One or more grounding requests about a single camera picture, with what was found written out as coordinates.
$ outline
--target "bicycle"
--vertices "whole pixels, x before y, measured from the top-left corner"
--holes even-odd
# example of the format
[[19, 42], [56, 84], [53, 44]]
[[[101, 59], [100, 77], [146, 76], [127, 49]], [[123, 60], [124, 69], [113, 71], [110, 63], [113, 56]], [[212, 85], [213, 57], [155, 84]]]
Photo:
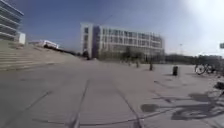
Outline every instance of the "bicycle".
[[215, 67], [210, 64], [197, 64], [195, 65], [194, 71], [198, 75], [202, 75], [205, 72], [207, 74], [212, 74], [216, 71]]

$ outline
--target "staircase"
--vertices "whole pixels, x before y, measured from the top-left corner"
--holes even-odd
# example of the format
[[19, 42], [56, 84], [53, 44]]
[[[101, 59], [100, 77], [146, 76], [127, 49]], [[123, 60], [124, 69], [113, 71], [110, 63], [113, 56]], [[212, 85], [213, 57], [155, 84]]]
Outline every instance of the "staircase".
[[0, 40], [0, 70], [17, 70], [46, 64], [63, 63], [75, 57], [34, 45]]

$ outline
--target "pavement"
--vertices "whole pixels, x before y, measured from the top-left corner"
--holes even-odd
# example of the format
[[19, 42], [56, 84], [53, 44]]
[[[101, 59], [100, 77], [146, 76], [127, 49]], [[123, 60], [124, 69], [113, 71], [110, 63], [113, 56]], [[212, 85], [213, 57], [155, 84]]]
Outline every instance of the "pavement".
[[223, 128], [215, 75], [191, 65], [75, 61], [0, 72], [0, 128]]

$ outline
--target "blue sky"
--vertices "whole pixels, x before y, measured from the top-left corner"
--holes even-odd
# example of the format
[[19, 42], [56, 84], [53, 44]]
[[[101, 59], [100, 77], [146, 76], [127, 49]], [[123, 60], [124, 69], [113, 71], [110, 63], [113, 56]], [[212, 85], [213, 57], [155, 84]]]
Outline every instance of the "blue sky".
[[21, 29], [28, 40], [47, 39], [79, 50], [80, 22], [90, 22], [161, 34], [167, 53], [223, 53], [223, 0], [9, 1], [25, 14]]

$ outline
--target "white building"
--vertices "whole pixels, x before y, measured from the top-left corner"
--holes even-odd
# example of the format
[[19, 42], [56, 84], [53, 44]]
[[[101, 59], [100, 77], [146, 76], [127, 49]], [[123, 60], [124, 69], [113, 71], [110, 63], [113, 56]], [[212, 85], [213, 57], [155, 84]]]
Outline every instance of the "white building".
[[23, 32], [17, 32], [17, 36], [16, 36], [15, 40], [20, 44], [25, 44], [26, 43], [26, 34]]
[[122, 53], [127, 47], [145, 56], [164, 55], [164, 40], [154, 33], [136, 32], [121, 28], [81, 24], [82, 50], [97, 58], [101, 52]]
[[37, 45], [37, 46], [41, 46], [41, 47], [49, 46], [49, 47], [54, 47], [56, 49], [59, 49], [59, 46], [60, 46], [59, 44], [53, 43], [49, 40], [31, 41], [31, 42], [29, 42], [29, 44], [33, 44], [33, 45]]
[[0, 40], [15, 41], [23, 13], [0, 0]]

